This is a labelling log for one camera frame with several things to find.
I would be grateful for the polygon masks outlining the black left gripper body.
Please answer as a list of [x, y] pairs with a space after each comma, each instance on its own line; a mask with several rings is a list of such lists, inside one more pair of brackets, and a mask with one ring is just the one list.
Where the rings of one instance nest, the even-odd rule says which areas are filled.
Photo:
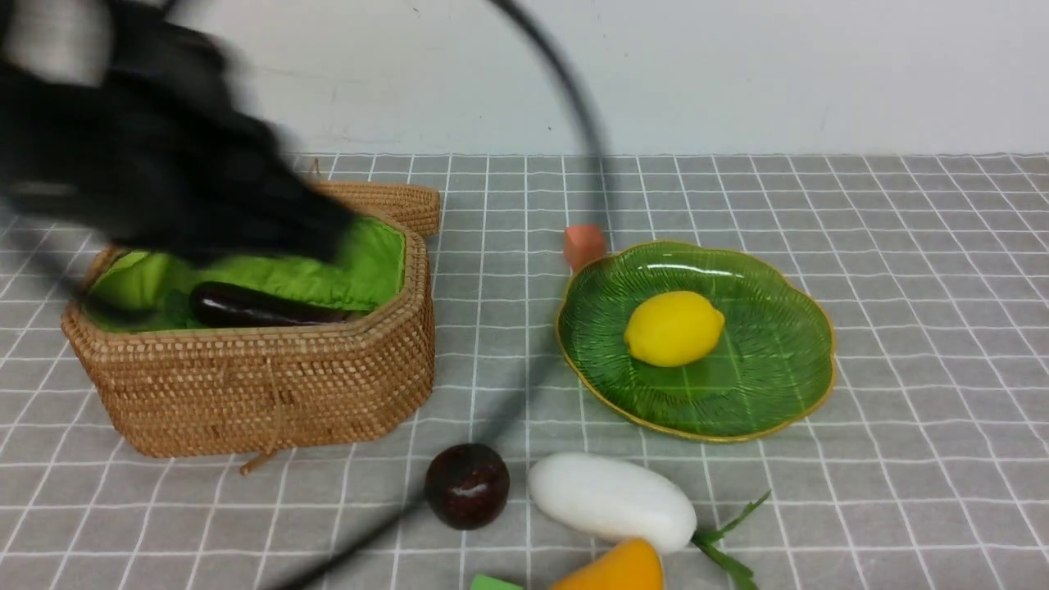
[[195, 266], [229, 256], [340, 259], [356, 213], [299, 178], [270, 125], [208, 134], [181, 163], [186, 187], [165, 252]]

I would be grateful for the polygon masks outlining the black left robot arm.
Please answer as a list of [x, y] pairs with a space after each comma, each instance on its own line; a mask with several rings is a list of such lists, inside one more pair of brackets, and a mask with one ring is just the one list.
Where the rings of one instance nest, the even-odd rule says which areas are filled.
[[301, 180], [276, 131], [237, 104], [224, 50], [179, 1], [101, 1], [95, 86], [48, 81], [2, 52], [2, 198], [112, 245], [196, 266], [228, 256], [334, 264], [355, 222]]

